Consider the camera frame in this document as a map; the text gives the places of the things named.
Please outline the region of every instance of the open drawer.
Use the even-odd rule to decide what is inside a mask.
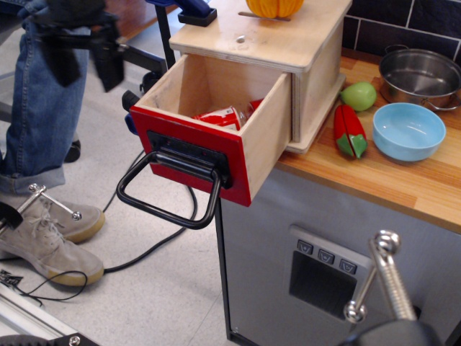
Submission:
[[[291,87],[291,75],[278,70],[186,54],[130,113],[146,153],[156,150],[162,138],[174,150],[192,148],[195,157],[222,154],[228,181],[220,196],[248,206],[290,142]],[[238,131],[192,118],[230,106],[246,110],[250,101],[263,98]],[[209,181],[164,165],[152,165],[152,170],[205,192],[212,187]]]

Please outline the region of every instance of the wooden box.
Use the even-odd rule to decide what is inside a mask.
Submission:
[[[132,108],[146,152],[148,132],[225,154],[230,184],[221,197],[250,205],[284,150],[305,153],[335,102],[342,25],[351,0],[305,0],[289,19],[251,16],[245,0],[212,0],[218,18],[185,25],[170,39],[181,59]],[[239,131],[193,116],[264,98]],[[211,184],[155,165],[154,173],[210,191]]]

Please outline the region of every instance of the orange pumpkin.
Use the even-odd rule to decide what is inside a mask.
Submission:
[[[249,9],[263,18],[288,17],[299,11],[304,0],[246,0]]]

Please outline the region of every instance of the person's leg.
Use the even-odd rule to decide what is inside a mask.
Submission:
[[[82,77],[61,86],[46,65],[36,39],[36,25],[26,19],[24,28],[15,72],[12,124],[0,166],[0,190],[18,194],[27,193],[32,183],[48,188],[64,184],[63,162],[79,120],[88,64],[88,51],[75,50]]]
[[[32,4],[45,3],[30,1],[26,9],[36,10]],[[62,87],[45,62],[35,24],[26,19],[24,28],[15,74],[12,124],[7,133],[6,156],[0,164],[0,201],[15,208],[28,198],[32,183],[49,188],[65,182],[62,165],[78,122],[88,63],[88,52],[76,51],[83,77]],[[84,209],[79,210],[81,221],[72,221],[53,203],[36,201],[23,213],[21,225],[0,237],[0,250],[25,258],[47,278],[77,270],[85,272],[90,283],[98,280],[104,272],[102,262],[66,241],[63,235],[79,241],[92,236],[102,227],[104,214],[86,205],[71,207]],[[65,285],[84,283],[82,275],[75,273],[54,281]]]

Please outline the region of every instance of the kitchen counter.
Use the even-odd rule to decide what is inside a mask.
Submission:
[[[391,159],[372,137],[373,115],[387,104],[379,93],[378,64],[378,57],[349,51],[341,57],[345,87],[369,81],[378,91],[375,105],[357,113],[368,139],[362,158],[342,154],[336,147],[333,120],[338,100],[309,151],[284,152],[277,168],[461,234],[461,108],[437,113],[447,136],[433,156],[418,162]]]

